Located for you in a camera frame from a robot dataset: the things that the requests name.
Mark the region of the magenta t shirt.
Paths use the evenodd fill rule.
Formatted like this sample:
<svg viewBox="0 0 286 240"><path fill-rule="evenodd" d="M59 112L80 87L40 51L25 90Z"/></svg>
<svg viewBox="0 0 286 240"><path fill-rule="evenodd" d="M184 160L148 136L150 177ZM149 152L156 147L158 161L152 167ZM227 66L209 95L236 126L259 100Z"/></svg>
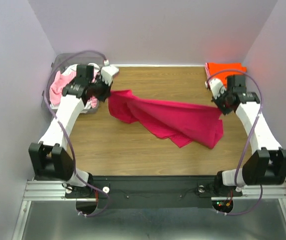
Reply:
<svg viewBox="0 0 286 240"><path fill-rule="evenodd" d="M181 148L197 142L213 149L224 135L222 113L212 106L143 99L120 90L112 91L108 109L116 119L139 122L157 138L170 139Z"/></svg>

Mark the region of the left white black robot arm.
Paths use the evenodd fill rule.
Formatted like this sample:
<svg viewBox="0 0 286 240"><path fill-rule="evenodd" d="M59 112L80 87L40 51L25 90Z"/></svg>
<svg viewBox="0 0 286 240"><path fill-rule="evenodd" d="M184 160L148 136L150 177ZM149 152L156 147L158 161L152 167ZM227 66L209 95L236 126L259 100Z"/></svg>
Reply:
<svg viewBox="0 0 286 240"><path fill-rule="evenodd" d="M73 149L69 136L92 98L104 101L110 96L113 79L118 73L119 68L107 61L102 67L95 63L74 64L63 72L55 72L50 100L46 103L57 106L57 110L50 110L53 119L48 129L28 148L36 177L61 180L69 194L78 192L83 197L93 194L92 174L77 169L75 154L67 152Z"/></svg>

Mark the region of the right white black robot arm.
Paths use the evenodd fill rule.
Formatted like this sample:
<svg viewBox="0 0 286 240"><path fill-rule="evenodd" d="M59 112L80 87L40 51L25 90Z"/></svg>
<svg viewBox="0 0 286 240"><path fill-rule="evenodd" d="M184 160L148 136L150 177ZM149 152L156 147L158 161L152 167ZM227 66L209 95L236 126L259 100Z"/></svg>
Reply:
<svg viewBox="0 0 286 240"><path fill-rule="evenodd" d="M227 115L234 112L248 136L236 169L217 173L213 191L224 195L231 188L252 185L282 185L286 179L286 149L272 134L262 113L263 98L248 91L243 74L227 76L227 82L209 77L212 102Z"/></svg>

